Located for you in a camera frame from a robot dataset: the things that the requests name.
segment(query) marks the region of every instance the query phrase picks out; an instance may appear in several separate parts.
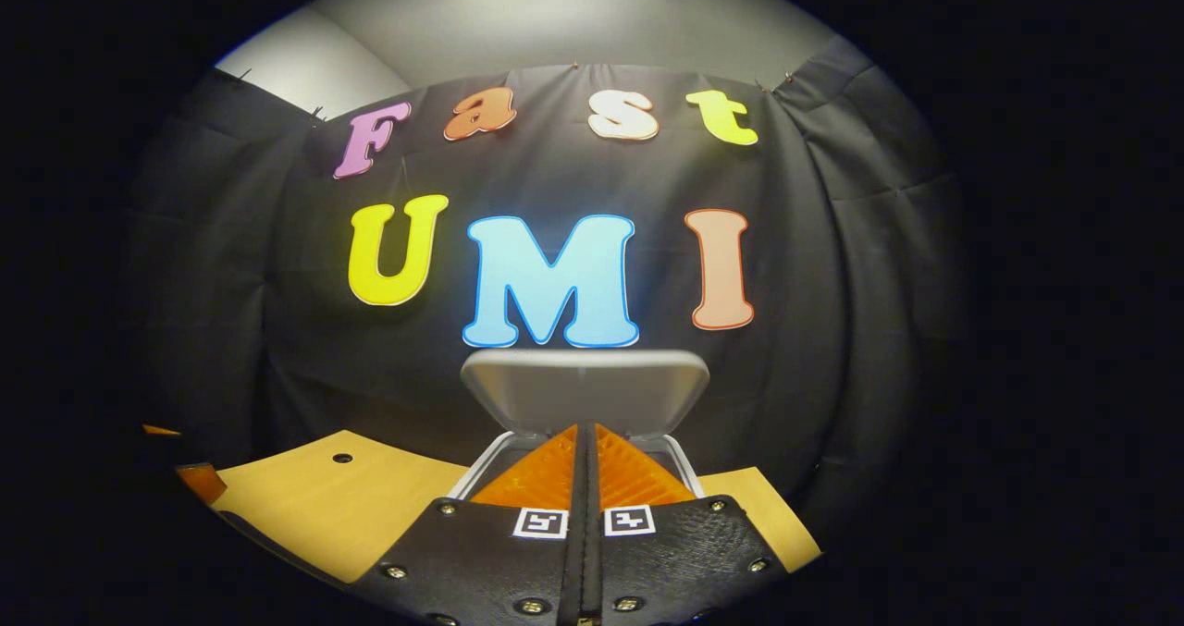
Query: letter m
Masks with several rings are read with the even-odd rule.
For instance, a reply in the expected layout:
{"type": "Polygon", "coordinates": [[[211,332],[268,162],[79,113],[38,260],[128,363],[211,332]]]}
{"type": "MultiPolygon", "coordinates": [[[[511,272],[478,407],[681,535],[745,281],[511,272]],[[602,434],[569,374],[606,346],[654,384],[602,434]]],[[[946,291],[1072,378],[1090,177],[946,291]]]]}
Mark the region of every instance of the letter m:
{"type": "Polygon", "coordinates": [[[575,222],[555,263],[547,258],[520,218],[483,218],[469,226],[478,244],[477,312],[464,328],[470,347],[511,347],[519,331],[507,318],[516,302],[527,330],[546,344],[567,301],[575,318],[564,338],[579,348],[628,347],[637,342],[637,323],[625,301],[625,243],[633,222],[614,214],[591,214],[575,222]]]}

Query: bolt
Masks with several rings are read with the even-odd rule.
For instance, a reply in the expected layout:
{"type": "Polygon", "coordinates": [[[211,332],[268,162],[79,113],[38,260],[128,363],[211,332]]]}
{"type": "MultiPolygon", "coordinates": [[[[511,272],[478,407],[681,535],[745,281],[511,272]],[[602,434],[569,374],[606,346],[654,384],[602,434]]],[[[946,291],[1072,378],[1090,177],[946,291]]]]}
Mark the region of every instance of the bolt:
{"type": "Polygon", "coordinates": [[[633,612],[642,608],[642,599],[633,596],[617,599],[617,602],[612,604],[612,608],[617,609],[617,612],[633,612]]]}
{"type": "Polygon", "coordinates": [[[517,604],[517,611],[526,614],[542,614],[549,607],[542,599],[523,599],[517,604]]]}

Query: letter i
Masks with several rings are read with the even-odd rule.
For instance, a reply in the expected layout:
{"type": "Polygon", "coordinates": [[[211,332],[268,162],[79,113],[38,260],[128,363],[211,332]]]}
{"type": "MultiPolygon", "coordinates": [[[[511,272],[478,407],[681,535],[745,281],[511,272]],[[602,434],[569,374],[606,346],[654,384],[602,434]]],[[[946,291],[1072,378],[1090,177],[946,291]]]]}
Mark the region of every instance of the letter i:
{"type": "Polygon", "coordinates": [[[691,322],[703,330],[747,325],[754,311],[744,297],[740,234],[748,220],[732,209],[694,209],[684,221],[699,237],[703,265],[703,301],[691,322]]]}

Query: black curtain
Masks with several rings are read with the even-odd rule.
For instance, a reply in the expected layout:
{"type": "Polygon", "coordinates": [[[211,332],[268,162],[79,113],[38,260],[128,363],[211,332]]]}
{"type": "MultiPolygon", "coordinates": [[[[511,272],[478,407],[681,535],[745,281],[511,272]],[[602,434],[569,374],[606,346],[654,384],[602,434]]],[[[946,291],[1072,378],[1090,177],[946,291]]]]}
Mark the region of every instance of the black curtain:
{"type": "MultiPolygon", "coordinates": [[[[847,40],[772,91],[687,71],[515,70],[411,91],[328,123],[214,73],[167,121],[129,211],[129,331],[173,425],[215,466],[340,430],[469,465],[503,428],[458,379],[472,347],[480,218],[523,218],[548,259],[587,214],[635,222],[629,349],[690,349],[712,382],[673,431],[699,473],[758,466],[825,546],[890,467],[918,407],[948,402],[964,335],[957,183],[919,112],[847,40]],[[514,91],[507,128],[443,137],[452,108],[514,91]],[[658,136],[598,137],[588,96],[639,91],[658,136]],[[748,109],[755,146],[712,136],[686,96],[748,109]],[[353,116],[407,101],[362,175],[335,180],[353,116]],[[380,269],[403,266],[403,205],[443,193],[430,275],[412,301],[352,293],[350,218],[388,204],[380,269]],[[690,209],[744,214],[753,322],[695,328],[690,209]]],[[[573,318],[568,304],[559,320],[573,318]]],[[[517,348],[538,347],[515,305],[517,348]]],[[[555,333],[547,349],[567,348],[555,333]]]]}

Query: yellow wooden board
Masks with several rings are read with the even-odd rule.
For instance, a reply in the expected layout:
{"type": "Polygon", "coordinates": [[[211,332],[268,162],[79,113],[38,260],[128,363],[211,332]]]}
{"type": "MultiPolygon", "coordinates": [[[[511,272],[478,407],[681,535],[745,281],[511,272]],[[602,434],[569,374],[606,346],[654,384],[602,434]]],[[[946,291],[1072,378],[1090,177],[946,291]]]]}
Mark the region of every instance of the yellow wooden board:
{"type": "MultiPolygon", "coordinates": [[[[211,508],[249,521],[296,556],[350,583],[465,471],[342,431],[219,471],[226,491],[211,508]],[[339,453],[353,460],[334,462],[339,453]]],[[[701,476],[699,482],[707,495],[728,495],[745,509],[786,570],[822,554],[758,469],[701,476]]]]}
{"type": "Polygon", "coordinates": [[[757,466],[700,476],[699,484],[704,495],[727,495],[735,499],[773,548],[785,570],[793,573],[822,555],[813,536],[757,466]]]}

